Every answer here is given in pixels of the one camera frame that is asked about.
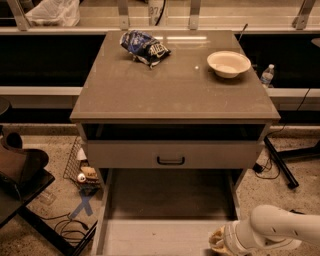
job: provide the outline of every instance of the cable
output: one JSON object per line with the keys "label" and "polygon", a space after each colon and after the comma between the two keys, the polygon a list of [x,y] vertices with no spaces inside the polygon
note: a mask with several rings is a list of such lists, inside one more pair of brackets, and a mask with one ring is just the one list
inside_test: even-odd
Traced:
{"label": "cable", "polygon": [[159,22],[160,22],[160,20],[161,20],[161,18],[162,18],[162,14],[164,13],[164,8],[165,8],[165,6],[166,6],[166,2],[167,2],[167,0],[163,0],[162,10],[161,10],[160,16],[159,16],[159,18],[158,18],[155,26],[158,26],[158,24],[159,24]]}
{"label": "cable", "polygon": [[[66,230],[66,228],[71,224],[71,223],[78,223],[82,226],[82,228],[86,231],[89,230],[89,227],[87,224],[85,224],[84,222],[80,221],[80,220],[75,220],[70,218],[70,212],[63,214],[63,215],[59,215],[56,217],[51,217],[51,218],[44,218],[42,216],[39,216],[38,214],[36,214],[40,219],[42,220],[56,220],[56,219],[61,219],[64,217],[67,217],[67,219],[65,220],[61,220],[59,221],[57,224],[55,224],[53,230],[54,232],[56,232],[60,237],[62,237],[64,240],[66,240],[68,243],[73,244],[73,243],[79,243],[81,242],[84,237],[86,236],[86,234],[80,230],[76,230],[76,229],[72,229],[72,230]],[[70,234],[80,234],[82,235],[82,238],[76,238],[76,237],[69,237],[68,235]]]}
{"label": "cable", "polygon": [[[296,112],[299,111],[299,109],[301,108],[302,104],[305,102],[305,100],[306,100],[306,98],[307,98],[307,95],[308,95],[308,93],[310,92],[310,90],[311,90],[311,88],[309,88],[309,89],[307,90],[307,92],[305,93],[305,95],[303,96],[302,101],[300,102],[298,108],[295,110]],[[286,125],[287,125],[287,123],[285,123],[280,130],[277,130],[277,131],[273,131],[273,132],[268,133],[268,134],[266,135],[266,137],[270,136],[271,134],[274,134],[274,133],[278,133],[278,132],[283,131],[284,128],[286,127]],[[272,160],[272,158],[271,158],[271,156],[270,156],[270,152],[269,152],[269,157],[268,157],[268,159],[267,159],[267,162],[266,162],[264,165],[261,165],[261,167],[262,167],[261,173],[262,173],[265,169],[267,169],[267,170],[270,171],[270,170],[272,169],[272,162],[273,162],[273,160]],[[258,178],[260,178],[260,179],[274,180],[274,179],[277,179],[277,178],[279,177],[279,175],[280,175],[281,172],[280,172],[280,169],[278,168],[278,173],[277,173],[277,175],[276,175],[275,177],[262,177],[262,176],[259,176],[256,171],[255,171],[254,173],[255,173],[255,175],[256,175]]]}

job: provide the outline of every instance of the wire basket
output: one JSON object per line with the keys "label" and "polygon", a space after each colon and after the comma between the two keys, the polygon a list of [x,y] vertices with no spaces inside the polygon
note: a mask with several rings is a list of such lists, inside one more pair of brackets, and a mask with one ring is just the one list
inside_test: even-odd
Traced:
{"label": "wire basket", "polygon": [[100,188],[98,181],[86,181],[84,183],[78,182],[78,175],[81,173],[81,166],[83,161],[77,159],[77,154],[81,149],[81,137],[77,136],[68,159],[67,167],[64,171],[63,178],[70,180],[79,189],[97,189]]}

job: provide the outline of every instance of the drawer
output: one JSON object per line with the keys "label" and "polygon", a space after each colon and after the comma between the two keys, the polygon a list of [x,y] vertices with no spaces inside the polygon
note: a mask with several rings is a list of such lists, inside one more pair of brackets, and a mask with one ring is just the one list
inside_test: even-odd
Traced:
{"label": "drawer", "polygon": [[95,168],[252,168],[264,144],[255,141],[88,141]]}

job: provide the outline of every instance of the white plastic bag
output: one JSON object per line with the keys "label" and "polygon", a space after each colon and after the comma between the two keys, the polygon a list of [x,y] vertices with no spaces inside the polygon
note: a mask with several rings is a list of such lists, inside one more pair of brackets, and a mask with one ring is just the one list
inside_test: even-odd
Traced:
{"label": "white plastic bag", "polygon": [[80,20],[79,0],[43,0],[26,14],[32,26],[75,26]]}

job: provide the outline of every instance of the plastic bag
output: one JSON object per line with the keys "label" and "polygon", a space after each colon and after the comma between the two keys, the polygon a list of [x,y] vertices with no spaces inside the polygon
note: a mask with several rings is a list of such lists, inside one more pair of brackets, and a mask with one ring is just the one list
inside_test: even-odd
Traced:
{"label": "plastic bag", "polygon": [[156,38],[138,30],[124,33],[120,38],[120,45],[133,54],[134,60],[138,58],[150,68],[158,65],[171,53]]}
{"label": "plastic bag", "polygon": [[26,14],[33,26],[77,25],[80,20],[79,0],[43,0]]}

